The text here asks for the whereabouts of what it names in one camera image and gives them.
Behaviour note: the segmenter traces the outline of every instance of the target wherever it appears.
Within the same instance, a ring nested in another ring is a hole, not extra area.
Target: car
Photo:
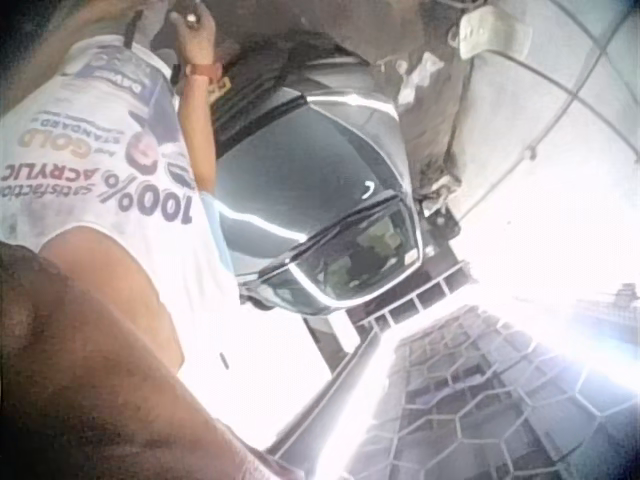
[[[328,315],[415,271],[424,247],[393,103],[321,34],[249,42],[214,104],[221,229],[242,296]]]

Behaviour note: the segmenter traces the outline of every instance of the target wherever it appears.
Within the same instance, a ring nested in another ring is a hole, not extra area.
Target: car windshield
[[[404,205],[348,226],[299,262],[326,296],[342,301],[373,293],[406,271],[420,255]]]

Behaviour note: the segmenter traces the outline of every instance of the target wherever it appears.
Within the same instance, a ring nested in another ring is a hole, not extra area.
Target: gray car
[[[320,35],[258,41],[214,109],[221,226],[242,295],[326,315],[422,263],[393,104],[362,58]]]

